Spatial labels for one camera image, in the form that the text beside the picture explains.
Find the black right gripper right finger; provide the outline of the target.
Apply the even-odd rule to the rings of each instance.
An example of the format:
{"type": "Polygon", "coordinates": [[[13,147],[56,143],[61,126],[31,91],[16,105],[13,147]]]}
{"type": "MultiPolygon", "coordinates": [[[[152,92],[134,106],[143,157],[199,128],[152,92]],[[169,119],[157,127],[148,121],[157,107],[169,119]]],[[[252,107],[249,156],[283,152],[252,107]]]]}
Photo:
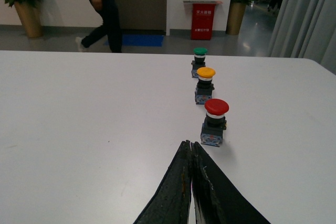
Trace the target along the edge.
{"type": "Polygon", "coordinates": [[[192,149],[196,223],[269,223],[198,142],[192,149]]]}

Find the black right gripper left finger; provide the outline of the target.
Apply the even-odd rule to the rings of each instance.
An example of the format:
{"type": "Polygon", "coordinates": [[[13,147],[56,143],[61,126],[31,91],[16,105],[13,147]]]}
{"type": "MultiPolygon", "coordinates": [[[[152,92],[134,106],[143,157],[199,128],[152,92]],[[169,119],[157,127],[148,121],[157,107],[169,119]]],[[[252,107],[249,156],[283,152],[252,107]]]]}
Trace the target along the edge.
{"type": "Polygon", "coordinates": [[[135,223],[188,223],[191,204],[192,151],[182,141],[156,192],[135,223]]]}

